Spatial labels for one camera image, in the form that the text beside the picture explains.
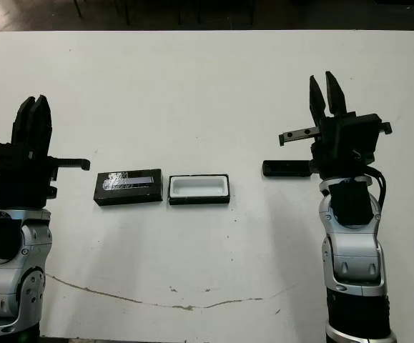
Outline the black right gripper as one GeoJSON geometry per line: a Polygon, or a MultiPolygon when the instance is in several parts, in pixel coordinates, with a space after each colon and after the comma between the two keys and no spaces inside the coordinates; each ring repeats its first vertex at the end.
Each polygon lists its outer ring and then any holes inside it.
{"type": "Polygon", "coordinates": [[[310,147],[310,171],[323,179],[353,177],[365,173],[375,161],[375,149],[381,133],[393,132],[390,122],[379,116],[345,116],[345,95],[335,76],[325,72],[327,102],[333,117],[325,117],[325,100],[320,86],[310,77],[310,113],[317,126],[287,131],[279,135],[281,146],[297,140],[314,139],[310,147]]]}

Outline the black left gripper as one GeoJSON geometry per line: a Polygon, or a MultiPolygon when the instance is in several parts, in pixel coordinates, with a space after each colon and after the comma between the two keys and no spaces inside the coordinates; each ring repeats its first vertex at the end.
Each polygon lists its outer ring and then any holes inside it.
{"type": "MultiPolygon", "coordinates": [[[[37,158],[46,156],[51,140],[51,109],[47,98],[37,100],[29,96],[19,107],[13,123],[11,143],[31,144],[37,158]]],[[[54,199],[56,180],[60,168],[90,169],[87,159],[62,159],[52,156],[38,161],[16,162],[10,166],[0,163],[0,208],[41,209],[47,199],[54,199]]]]}

